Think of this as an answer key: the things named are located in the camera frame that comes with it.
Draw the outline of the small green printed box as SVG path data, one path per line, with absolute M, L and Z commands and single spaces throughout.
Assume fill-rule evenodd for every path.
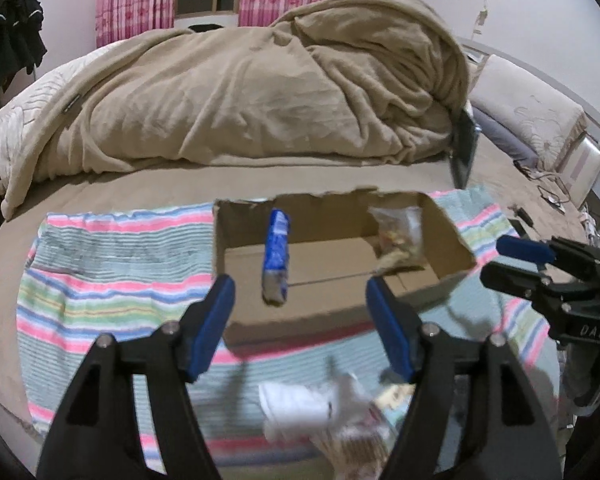
M 393 384 L 374 400 L 378 410 L 397 410 L 400 406 L 409 404 L 415 392 L 415 386 L 410 384 Z

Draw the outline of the cotton swab pack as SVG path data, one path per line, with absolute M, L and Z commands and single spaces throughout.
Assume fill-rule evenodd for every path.
M 376 480 L 387 463 L 396 432 L 384 416 L 371 411 L 366 419 L 310 437 L 332 465 L 336 480 Z

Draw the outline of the grey-purple pillow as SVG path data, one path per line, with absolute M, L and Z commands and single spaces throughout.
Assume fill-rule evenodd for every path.
M 482 133 L 514 162 L 531 169 L 538 168 L 539 157 L 532 148 L 518 139 L 510 130 L 477 107 L 472 109 L 476 124 Z

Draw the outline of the white socks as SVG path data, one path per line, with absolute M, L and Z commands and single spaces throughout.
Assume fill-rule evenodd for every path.
M 317 436 L 359 422 L 370 411 L 372 397 L 351 374 L 317 386 L 262 382 L 263 434 L 270 442 Z

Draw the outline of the black key fob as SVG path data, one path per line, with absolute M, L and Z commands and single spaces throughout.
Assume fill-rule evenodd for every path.
M 514 205 L 511 206 L 510 209 L 513 211 L 514 215 L 524 222 L 529 228 L 534 228 L 534 222 L 530 217 L 530 214 L 528 214 L 524 208 Z

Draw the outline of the brown cardboard box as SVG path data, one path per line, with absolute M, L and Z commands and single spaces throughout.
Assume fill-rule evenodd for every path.
M 230 347 L 297 340 L 368 322 L 365 286 L 380 255 L 370 207 L 422 211 L 424 264 L 386 278 L 414 307 L 448 298 L 476 265 L 450 217 L 426 194 L 358 188 L 347 193 L 286 194 L 268 200 L 219 200 L 213 206 L 214 270 L 236 284 L 223 338 Z M 261 295 L 268 219 L 290 219 L 288 297 L 269 306 Z

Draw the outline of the blue snack packet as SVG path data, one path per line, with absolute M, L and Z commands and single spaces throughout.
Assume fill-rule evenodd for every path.
M 266 232 L 261 278 L 262 298 L 274 306 L 281 306 L 287 300 L 289 228 L 289 217 L 274 208 Z

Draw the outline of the clear bag of nuts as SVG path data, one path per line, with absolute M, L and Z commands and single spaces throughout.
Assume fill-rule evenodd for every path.
M 379 256 L 375 274 L 421 269 L 426 263 L 422 208 L 370 207 L 368 212 L 378 225 Z

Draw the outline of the striped pastel towel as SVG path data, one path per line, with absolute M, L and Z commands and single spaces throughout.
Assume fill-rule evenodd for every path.
M 526 300 L 492 292 L 480 268 L 513 232 L 483 188 L 427 194 L 450 217 L 476 258 L 448 298 L 419 307 L 454 336 L 506 334 L 546 417 L 557 417 L 559 367 L 546 322 Z M 27 407 L 39 434 L 55 413 L 95 338 L 150 335 L 206 296 L 214 270 L 216 202 L 110 214 L 51 212 L 28 252 L 17 297 L 17 333 Z M 263 434 L 259 385 L 317 386 L 351 374 L 368 393 L 385 387 L 388 361 L 370 320 L 297 340 L 228 346 L 188 393 L 220 471 L 230 479 L 329 479 L 332 467 L 307 440 Z

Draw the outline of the beige fleece blanket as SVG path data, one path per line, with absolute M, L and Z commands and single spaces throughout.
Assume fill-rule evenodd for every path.
M 0 211 L 30 187 L 201 166 L 411 165 L 445 151 L 470 75 L 422 0 L 322 0 L 273 24 L 157 29 L 70 81 L 24 138 Z

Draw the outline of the beige embroidered pillow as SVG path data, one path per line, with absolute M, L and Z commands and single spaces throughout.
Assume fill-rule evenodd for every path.
M 531 148 L 545 171 L 559 169 L 586 130 L 579 103 L 494 54 L 478 64 L 469 101 Z

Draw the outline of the black hanging clothes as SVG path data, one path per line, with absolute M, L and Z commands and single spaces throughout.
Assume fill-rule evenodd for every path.
M 15 76 L 42 64 L 47 49 L 41 37 L 44 11 L 38 0 L 5 0 L 0 6 L 0 90 Z

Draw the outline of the white quilt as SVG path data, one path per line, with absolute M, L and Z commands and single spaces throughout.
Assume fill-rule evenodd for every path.
M 119 44 L 123 44 L 123 40 L 50 70 L 0 108 L 0 196 L 6 192 L 22 142 L 32 131 L 43 108 L 79 73 Z

